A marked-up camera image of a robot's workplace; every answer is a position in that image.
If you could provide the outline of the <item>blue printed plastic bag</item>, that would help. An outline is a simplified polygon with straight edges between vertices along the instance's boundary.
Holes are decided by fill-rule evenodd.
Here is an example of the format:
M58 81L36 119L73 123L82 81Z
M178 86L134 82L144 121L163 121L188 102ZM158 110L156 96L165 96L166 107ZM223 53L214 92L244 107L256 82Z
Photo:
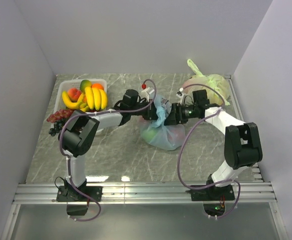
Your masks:
M166 151L173 151L182 146L186 137L185 127L182 124L164 124L172 109L172 104L167 98L158 94L155 97L154 106L156 107L155 116L158 117L157 120L139 118L141 138L151 146Z

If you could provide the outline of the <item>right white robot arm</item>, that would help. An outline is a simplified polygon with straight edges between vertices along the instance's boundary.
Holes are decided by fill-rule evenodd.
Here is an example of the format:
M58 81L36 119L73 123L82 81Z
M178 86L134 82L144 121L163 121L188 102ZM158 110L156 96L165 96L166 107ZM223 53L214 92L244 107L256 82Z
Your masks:
M258 127L229 115L223 105L210 103L205 90L193 92L193 104L173 103L165 120L167 125L185 124L189 119L199 119L217 128L224 135L224 162L209 176L206 185L181 184L192 191L206 190L207 196L216 200L223 195L224 187L237 182L237 176L248 167L262 160Z

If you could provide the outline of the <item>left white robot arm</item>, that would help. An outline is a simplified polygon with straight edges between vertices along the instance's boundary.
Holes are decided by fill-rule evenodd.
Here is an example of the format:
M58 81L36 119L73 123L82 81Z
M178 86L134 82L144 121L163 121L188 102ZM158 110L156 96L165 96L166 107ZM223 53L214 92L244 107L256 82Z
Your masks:
M126 90L119 103L105 111L86 113L75 110L59 135L60 152L66 157L67 175L64 190L74 201L84 198L92 200L91 188L85 175L85 154L90 149L97 131L119 127L130 121L132 116L146 120L155 119L155 87L146 87L141 92Z

